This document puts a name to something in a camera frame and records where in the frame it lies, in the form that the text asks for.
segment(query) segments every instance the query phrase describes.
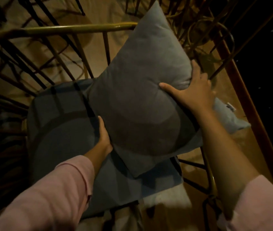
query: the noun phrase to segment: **chair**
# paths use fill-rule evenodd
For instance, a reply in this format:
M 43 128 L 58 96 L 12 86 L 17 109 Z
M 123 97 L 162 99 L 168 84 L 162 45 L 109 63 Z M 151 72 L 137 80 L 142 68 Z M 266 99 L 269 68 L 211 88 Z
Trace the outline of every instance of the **chair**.
M 136 25 L 137 23 L 128 22 L 14 29 L 0 31 L 0 41 L 18 37 L 43 38 L 50 35 L 72 34 L 81 53 L 82 62 L 90 70 L 85 52 L 77 36 L 78 33 L 101 32 L 109 64 L 107 32 L 132 30 Z M 61 65 L 67 70 L 73 81 L 58 85 L 52 84 L 38 94 L 0 73 L 0 79 L 35 97 L 30 107 L 27 108 L 23 104 L 0 95 L 0 108 L 23 116 L 27 115 L 26 132 L 10 129 L 0 129 L 0 132 L 5 132 L 8 135 L 27 136 L 32 183 L 52 171 L 58 163 L 86 153 L 99 139 L 99 122 L 88 105 L 85 93 L 94 79 L 76 81 L 65 64 L 61 63 Z M 42 83 L 37 76 L 35 81 Z M 143 197 L 180 183 L 182 183 L 182 176 L 179 161 L 176 158 L 165 160 L 147 173 L 133 178 L 119 156 L 115 152 L 111 152 L 96 177 L 89 208 L 82 218 L 95 216 L 104 210 L 129 205 Z

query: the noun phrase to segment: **pink shirt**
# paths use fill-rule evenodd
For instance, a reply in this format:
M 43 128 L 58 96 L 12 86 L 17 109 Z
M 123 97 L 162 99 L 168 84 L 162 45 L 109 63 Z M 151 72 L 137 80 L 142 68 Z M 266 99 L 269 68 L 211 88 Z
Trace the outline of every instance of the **pink shirt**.
M 94 183 L 92 162 L 76 156 L 23 191 L 0 215 L 0 230 L 75 229 L 88 207 Z M 258 176 L 242 192 L 228 230 L 273 230 L 273 185 Z

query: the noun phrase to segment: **seat cushion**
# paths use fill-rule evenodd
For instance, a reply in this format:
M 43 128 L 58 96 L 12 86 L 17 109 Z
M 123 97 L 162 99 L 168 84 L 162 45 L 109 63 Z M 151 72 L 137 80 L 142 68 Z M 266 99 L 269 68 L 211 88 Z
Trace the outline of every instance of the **seat cushion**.
M 155 2 L 88 89 L 90 106 L 103 118 L 115 151 L 135 177 L 201 146 L 199 126 L 190 111 L 159 88 L 166 82 L 186 89 L 191 72 L 189 58 Z
M 29 108 L 28 149 L 33 183 L 56 165 L 83 155 L 99 140 L 99 122 L 83 93 L 92 79 L 53 86 L 32 101 Z M 179 162 L 166 159 L 134 178 L 115 151 L 95 179 L 93 196 L 83 218 L 171 188 L 182 182 Z

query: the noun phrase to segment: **pillow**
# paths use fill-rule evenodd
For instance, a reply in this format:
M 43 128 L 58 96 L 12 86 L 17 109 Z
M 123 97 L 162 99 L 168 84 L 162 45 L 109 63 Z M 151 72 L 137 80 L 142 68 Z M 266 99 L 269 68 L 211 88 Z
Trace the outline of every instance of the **pillow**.
M 115 151 L 134 177 L 191 146 L 199 147 L 191 142 L 201 141 L 192 114 L 159 88 L 160 82 L 166 82 L 186 89 L 191 72 L 190 60 L 156 1 L 86 91 Z

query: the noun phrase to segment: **wooden floor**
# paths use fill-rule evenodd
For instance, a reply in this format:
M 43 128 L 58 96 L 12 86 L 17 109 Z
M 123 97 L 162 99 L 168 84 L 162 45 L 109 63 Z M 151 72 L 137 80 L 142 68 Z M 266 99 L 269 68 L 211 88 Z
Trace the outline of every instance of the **wooden floor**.
M 8 0 L 0 0 L 0 4 L 6 3 Z M 63 12 L 62 10 L 79 11 L 75 0 L 50 0 L 45 2 L 48 9 L 54 14 L 58 22 L 62 25 L 76 25 L 88 23 L 117 23 L 123 21 L 138 21 L 137 17 L 126 15 L 124 13 L 125 0 L 80 0 L 81 5 L 86 13 L 86 16 L 76 15 L 72 13 Z M 145 7 L 148 0 L 142 0 L 140 11 L 145 13 Z M 41 19 L 49 23 L 42 11 L 34 6 Z M 134 5 L 130 3 L 129 12 L 134 12 Z M 8 9 L 7 19 L 8 23 L 5 29 L 20 27 L 29 14 L 19 5 L 15 0 L 12 6 Z M 37 26 L 34 21 L 31 21 L 28 26 Z M 116 53 L 123 46 L 128 38 L 129 31 L 109 33 L 109 46 L 111 59 L 115 57 Z M 91 66 L 95 77 L 107 67 L 107 61 L 104 51 L 104 44 L 102 34 L 82 34 L 79 36 L 88 62 Z M 57 50 L 65 47 L 63 40 L 56 36 L 50 37 L 52 45 Z M 51 54 L 45 46 L 36 41 L 29 41 L 27 39 L 13 40 L 15 45 L 21 49 L 37 66 L 46 62 Z M 201 48 L 208 52 L 212 48 L 213 43 L 208 42 Z M 218 53 L 214 51 L 214 56 L 219 57 Z M 87 78 L 88 74 L 84 70 L 80 58 L 72 49 L 67 49 L 61 55 L 66 62 L 68 68 L 71 70 L 75 78 Z M 211 63 L 206 56 L 200 57 L 201 64 L 209 74 L 213 72 L 214 68 L 219 66 L 218 63 Z M 70 81 L 69 77 L 62 69 L 53 63 L 53 67 L 44 69 L 44 72 L 55 82 Z M 8 68 L 5 68 L 5 74 L 12 77 Z M 23 73 L 22 81 L 31 89 L 40 90 L 39 86 L 29 77 Z M 231 85 L 228 75 L 225 70 L 222 70 L 215 78 L 214 90 L 217 91 L 217 96 L 225 103 L 229 102 L 236 108 L 235 114 L 237 117 L 246 120 L 245 114 L 242 110 L 238 97 Z M 9 95 L 13 99 L 29 104 L 31 98 L 26 97 L 23 92 L 9 86 L 7 83 L 0 80 L 0 93 Z M 269 173 L 268 167 L 256 142 L 255 136 L 251 128 L 240 130 L 233 136 L 238 146 L 244 154 L 250 159 L 257 170 L 267 177 L 271 182 L 272 177 Z M 188 159 L 202 163 L 200 149 L 188 152 L 178 156 L 181 159 Z M 181 165 L 183 175 L 195 182 L 204 186 L 208 184 L 205 171 L 197 169 L 188 165 Z M 165 190 L 158 194 L 149 196 L 140 201 L 139 209 L 142 214 L 143 226 L 145 230 L 204 230 L 202 202 L 206 197 L 187 184 L 181 184 L 169 190 Z M 149 208 L 155 205 L 155 213 L 152 216 Z M 129 223 L 125 225 L 128 218 L 131 216 L 129 209 L 118 211 L 116 220 L 116 230 L 136 230 L 136 225 Z M 208 209 L 208 215 L 212 230 L 216 230 L 215 218 L 211 209 Z M 92 218 L 81 222 L 78 230 L 100 230 L 104 218 Z

